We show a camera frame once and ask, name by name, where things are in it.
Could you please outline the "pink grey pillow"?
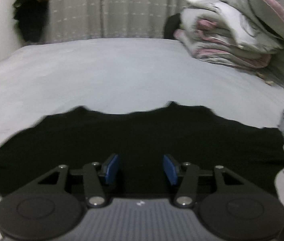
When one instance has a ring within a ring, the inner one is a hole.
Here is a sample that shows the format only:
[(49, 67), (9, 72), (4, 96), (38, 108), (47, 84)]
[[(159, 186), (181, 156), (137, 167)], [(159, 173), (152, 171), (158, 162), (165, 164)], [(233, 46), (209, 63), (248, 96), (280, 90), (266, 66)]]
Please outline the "pink grey pillow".
[(284, 7), (276, 0), (219, 0), (251, 19), (267, 34), (284, 40)]

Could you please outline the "black item behind quilt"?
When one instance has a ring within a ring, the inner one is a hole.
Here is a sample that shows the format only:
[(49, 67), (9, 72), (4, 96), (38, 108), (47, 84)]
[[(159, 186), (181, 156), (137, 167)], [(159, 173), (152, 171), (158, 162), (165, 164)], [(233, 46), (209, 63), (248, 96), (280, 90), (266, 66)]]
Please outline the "black item behind quilt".
[(168, 40), (175, 40), (174, 33), (181, 24), (181, 14), (175, 14), (167, 18), (164, 31), (163, 31), (163, 38)]

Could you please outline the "grey dotted curtain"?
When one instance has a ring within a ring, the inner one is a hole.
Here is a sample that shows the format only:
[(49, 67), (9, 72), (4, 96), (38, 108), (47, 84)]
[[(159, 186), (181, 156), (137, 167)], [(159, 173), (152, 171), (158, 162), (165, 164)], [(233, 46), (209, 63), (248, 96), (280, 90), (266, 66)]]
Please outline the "grey dotted curtain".
[(162, 38), (182, 0), (49, 0), (45, 42), (98, 38)]

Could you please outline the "grey bed sheet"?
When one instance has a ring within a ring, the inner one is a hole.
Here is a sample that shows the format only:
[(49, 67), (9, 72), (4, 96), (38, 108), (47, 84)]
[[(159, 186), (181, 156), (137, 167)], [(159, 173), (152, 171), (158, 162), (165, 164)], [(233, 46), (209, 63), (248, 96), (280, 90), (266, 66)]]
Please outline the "grey bed sheet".
[(26, 46), (0, 62), (0, 144), (43, 116), (87, 106), (122, 114), (175, 101), (277, 126), (284, 88), (192, 58), (178, 41), (94, 39)]

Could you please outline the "black clothes hanging in corner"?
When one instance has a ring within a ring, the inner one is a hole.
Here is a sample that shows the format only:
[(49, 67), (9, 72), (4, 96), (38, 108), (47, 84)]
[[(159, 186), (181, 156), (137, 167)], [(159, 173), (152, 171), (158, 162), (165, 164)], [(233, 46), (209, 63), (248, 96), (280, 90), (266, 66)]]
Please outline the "black clothes hanging in corner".
[(49, 0), (16, 0), (13, 7), (14, 20), (23, 40), (39, 42), (47, 20)]

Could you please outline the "folded pink white quilt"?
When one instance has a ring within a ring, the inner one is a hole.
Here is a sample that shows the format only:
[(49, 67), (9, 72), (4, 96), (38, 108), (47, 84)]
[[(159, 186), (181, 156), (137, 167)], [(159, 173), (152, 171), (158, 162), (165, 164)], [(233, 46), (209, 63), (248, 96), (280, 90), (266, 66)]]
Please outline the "folded pink white quilt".
[(196, 59), (241, 69), (267, 67), (283, 49), (279, 39), (230, 5), (217, 0), (183, 0), (181, 26), (174, 32)]

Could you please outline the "black garment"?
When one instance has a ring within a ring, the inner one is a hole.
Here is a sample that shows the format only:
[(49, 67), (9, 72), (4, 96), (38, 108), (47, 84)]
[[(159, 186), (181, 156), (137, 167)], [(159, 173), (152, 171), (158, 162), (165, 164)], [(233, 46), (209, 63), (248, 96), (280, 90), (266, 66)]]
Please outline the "black garment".
[[(277, 128), (203, 106), (44, 117), (0, 146), (3, 240), (284, 240)], [(118, 155), (112, 184), (96, 166)], [(170, 154), (186, 172), (171, 184)]]

